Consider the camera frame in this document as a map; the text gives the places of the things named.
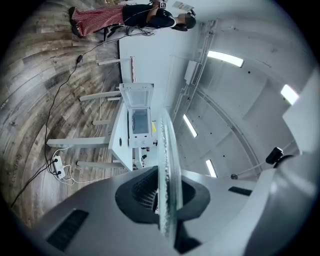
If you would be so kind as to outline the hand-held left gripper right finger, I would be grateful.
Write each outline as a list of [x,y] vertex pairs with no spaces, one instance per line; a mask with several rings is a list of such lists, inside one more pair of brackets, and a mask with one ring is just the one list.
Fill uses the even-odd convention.
[[263,210],[263,179],[232,180],[184,170],[183,176],[205,186],[209,203],[200,217],[184,223],[200,245],[187,256],[243,256]]

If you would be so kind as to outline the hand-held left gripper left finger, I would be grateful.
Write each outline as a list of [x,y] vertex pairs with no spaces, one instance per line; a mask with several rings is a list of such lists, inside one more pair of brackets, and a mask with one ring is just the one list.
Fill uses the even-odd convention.
[[32,233],[50,256],[161,256],[163,237],[155,224],[133,222],[119,209],[116,191],[149,169],[86,185],[55,206]]

